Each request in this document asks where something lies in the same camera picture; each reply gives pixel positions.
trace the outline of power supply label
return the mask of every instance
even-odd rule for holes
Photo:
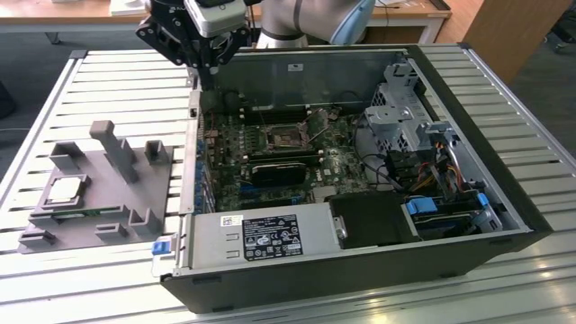
[[[243,220],[245,259],[258,261],[303,254],[297,215]]]

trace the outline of floor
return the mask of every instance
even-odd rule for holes
[[[63,33],[61,38],[63,43],[51,45],[45,34],[0,34],[0,80],[19,103],[18,111],[0,119],[0,130],[31,127],[73,50],[147,48],[133,32]],[[569,48],[557,54],[551,46],[543,44],[511,85],[574,155],[576,91],[570,80],[576,78],[575,60],[576,49]],[[0,132],[0,177],[26,135],[22,130]]]

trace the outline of green circuit board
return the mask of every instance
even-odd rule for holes
[[[370,190],[351,146],[357,116],[338,113],[325,107],[313,110],[301,123],[257,126],[245,125],[238,116],[207,116],[205,129],[218,211],[315,203],[314,190],[319,187],[334,186],[338,194]],[[247,152],[266,155],[302,150],[318,152],[318,163],[306,169],[303,183],[255,188],[247,176],[251,165],[243,161]]]

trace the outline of slotted metal surface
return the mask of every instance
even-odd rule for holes
[[[133,147],[153,138],[177,145],[166,233],[178,229],[173,215],[182,189],[186,70],[154,51],[91,52],[85,60],[69,62],[0,185],[0,319],[10,319],[7,323],[574,323],[574,160],[474,52],[454,45],[423,50],[557,233],[463,277],[209,316],[190,313],[159,286],[151,275],[150,244],[15,253],[30,208],[54,167],[46,156],[55,141],[75,139],[83,150],[101,149],[87,135],[99,119],[118,124],[118,135],[129,136]]]

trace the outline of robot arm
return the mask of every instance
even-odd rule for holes
[[[246,44],[247,6],[262,0],[149,0],[149,18],[137,35],[177,65],[186,64],[215,89],[213,75]],[[263,46],[286,47],[285,39],[311,34],[337,45],[361,37],[375,0],[267,0],[263,4]],[[270,39],[281,41],[273,44]]]

